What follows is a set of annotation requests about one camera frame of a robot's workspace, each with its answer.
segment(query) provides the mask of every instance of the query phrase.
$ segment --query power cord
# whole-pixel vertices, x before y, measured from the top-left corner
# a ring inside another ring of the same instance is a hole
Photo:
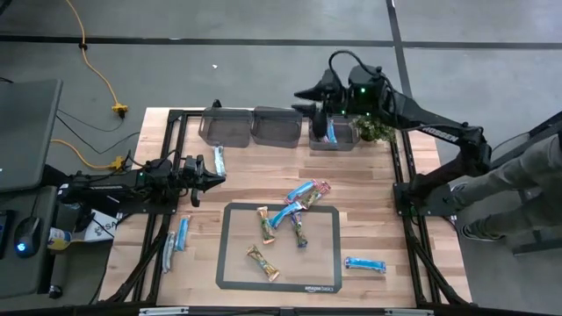
[[[91,71],[96,73],[96,75],[99,76],[104,81],[105,85],[107,86],[113,97],[114,104],[112,106],[112,110],[116,112],[120,118],[124,119],[125,113],[129,111],[129,108],[128,106],[123,105],[118,101],[117,96],[115,95],[115,91],[113,91],[112,85],[104,77],[104,75],[102,75],[99,71],[97,71],[97,69],[95,69],[88,61],[88,56],[86,55],[86,50],[88,49],[88,46],[86,45],[86,31],[84,31],[84,25],[82,24],[82,20],[80,19],[80,16],[78,15],[78,11],[76,11],[74,5],[72,5],[70,0],[66,0],[66,1],[68,6],[74,13],[74,16],[76,17],[76,21],[78,21],[78,24],[80,25],[80,32],[82,33],[82,42],[78,45],[78,47],[80,47],[80,49],[82,50],[82,57],[84,59],[84,63],[86,64],[86,66],[88,66],[88,68]]]
[[[107,266],[106,265],[104,267],[104,274],[102,275],[102,279],[99,280],[99,284],[97,285],[96,291],[94,292],[94,296],[91,297],[88,305],[92,305],[92,303],[94,303],[94,300],[96,300],[96,297],[99,294],[99,291],[102,289],[102,283],[104,282],[104,279],[105,279],[105,272],[107,272]]]
[[[83,162],[83,164],[85,164],[86,166],[88,166],[92,169],[118,169],[120,167],[120,163],[123,161],[123,157],[118,156],[117,159],[115,160],[115,162],[112,162],[108,165],[104,165],[104,166],[94,165],[94,164],[91,164],[88,161],[86,161],[86,159],[80,154],[78,149],[76,149],[76,147],[68,144],[66,141],[64,141],[64,140],[51,140],[51,142],[62,144],[66,147],[69,147],[70,149],[72,149],[75,152],[75,154],[78,156],[78,158],[80,158],[80,160]]]
[[[29,217],[35,215],[35,211],[37,210],[37,201],[39,200],[39,193],[37,193],[35,195],[35,199],[33,200],[33,207],[32,207],[32,213],[29,215]]]
[[[72,132],[79,140],[81,140],[84,144],[86,144],[88,147],[90,147],[90,148],[91,148],[93,151],[95,151],[97,154],[105,154],[105,153],[107,153],[108,151],[112,150],[114,147],[116,147],[118,144],[122,143],[123,141],[130,139],[130,138],[133,137],[134,135],[140,134],[140,132],[131,133],[131,134],[127,135],[126,137],[122,138],[121,140],[117,141],[116,143],[114,143],[114,144],[111,145],[110,147],[108,147],[108,148],[106,148],[106,149],[100,151],[100,150],[96,149],[95,147],[93,147],[88,141],[86,141],[86,140],[85,140],[82,136],[80,136],[77,132],[75,132],[75,130],[72,129],[72,127],[70,127],[70,126],[68,125],[68,123],[67,123],[66,121],[64,121],[60,116],[57,115],[56,118],[57,118],[58,120],[60,120],[61,123],[62,123],[63,125],[65,125],[65,126],[68,128],[68,130],[69,130],[70,132]]]
[[[70,114],[70,113],[67,113],[67,112],[65,112],[65,111],[63,111],[63,110],[61,110],[61,109],[59,109],[58,111],[59,111],[60,113],[64,114],[64,115],[66,115],[66,116],[72,118],[73,120],[78,121],[78,122],[80,122],[80,123],[82,123],[82,124],[84,124],[84,125],[86,125],[86,126],[88,126],[88,127],[91,127],[91,128],[93,128],[93,129],[95,129],[95,130],[98,130],[98,131],[100,131],[100,132],[109,133],[109,132],[117,131],[117,130],[123,125],[123,122],[124,122],[124,120],[121,119],[121,121],[119,122],[119,124],[118,124],[117,126],[113,127],[112,129],[106,130],[106,129],[103,129],[103,128],[94,126],[94,125],[92,125],[92,124],[90,124],[90,123],[84,122],[83,120],[77,118],[76,116],[74,116],[74,115],[72,115],[72,114]]]

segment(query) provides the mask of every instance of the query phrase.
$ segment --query gray pants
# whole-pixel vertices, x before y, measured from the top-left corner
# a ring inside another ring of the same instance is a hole
[[[510,212],[478,219],[469,228],[479,237],[498,237],[562,225],[562,151],[558,135],[541,140],[519,157],[453,191],[459,209],[504,190],[540,187],[542,193]]]

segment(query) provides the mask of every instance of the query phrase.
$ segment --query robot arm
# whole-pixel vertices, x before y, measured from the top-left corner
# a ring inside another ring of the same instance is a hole
[[[59,198],[64,204],[85,203],[110,216],[117,212],[165,213],[191,189],[191,204],[198,207],[199,192],[223,183],[225,177],[209,172],[201,154],[197,159],[184,159],[184,167],[177,173],[172,172],[168,159],[147,162],[124,174],[86,176],[78,172],[62,185]]]
[[[343,86],[332,68],[331,61],[338,54],[350,54],[359,63],[349,74],[349,87]],[[321,103],[320,107],[315,104],[293,106],[312,120],[316,137],[325,135],[328,117],[366,115],[403,132],[419,130],[459,146],[456,159],[410,182],[409,195],[418,200],[460,176],[479,176],[489,170],[491,148],[482,134],[482,127],[458,123],[423,110],[411,97],[394,89],[381,67],[364,65],[350,51],[333,53],[328,64],[330,69],[314,87],[295,93],[295,97]]]

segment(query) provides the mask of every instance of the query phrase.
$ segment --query clear plastic bin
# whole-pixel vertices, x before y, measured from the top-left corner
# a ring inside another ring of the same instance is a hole
[[[308,146],[312,150],[350,151],[359,142],[359,131],[351,124],[353,118],[334,117],[334,135],[337,143],[325,143],[314,137],[312,121],[308,122]]]
[[[249,145],[252,113],[242,109],[206,108],[199,136],[210,146],[245,148]]]
[[[302,114],[266,106],[254,109],[252,138],[258,145],[295,148],[299,144]]]

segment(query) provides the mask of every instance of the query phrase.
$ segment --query wooden tabletop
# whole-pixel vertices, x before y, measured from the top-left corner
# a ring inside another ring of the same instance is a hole
[[[169,110],[147,109],[136,161],[160,157]],[[206,167],[214,171],[213,150],[198,136],[198,127],[199,118],[189,118],[182,156],[202,154]],[[189,197],[180,200],[170,230],[177,230],[181,215],[190,214],[188,247],[173,255],[172,271],[162,276],[158,305],[414,306],[404,229],[393,204],[394,173],[389,144],[361,141],[350,152],[313,151],[308,147],[307,131],[303,122],[299,146],[294,149],[258,146],[254,142],[246,148],[225,148],[227,180],[202,195],[199,208],[191,206]],[[434,139],[417,132],[410,133],[410,138],[417,171],[426,173],[439,167]],[[221,290],[215,275],[225,206],[231,202],[280,204],[289,191],[312,178],[327,181],[332,187],[319,205],[332,205],[339,211],[342,258],[357,256],[385,261],[386,275],[343,268],[342,289],[336,294]],[[139,261],[147,218],[135,214],[119,225],[100,299],[111,296]],[[470,301],[457,234],[441,218],[429,217],[427,224],[436,266],[458,294]],[[427,272],[419,264],[428,298]],[[151,278],[152,264],[143,295],[148,292]]]

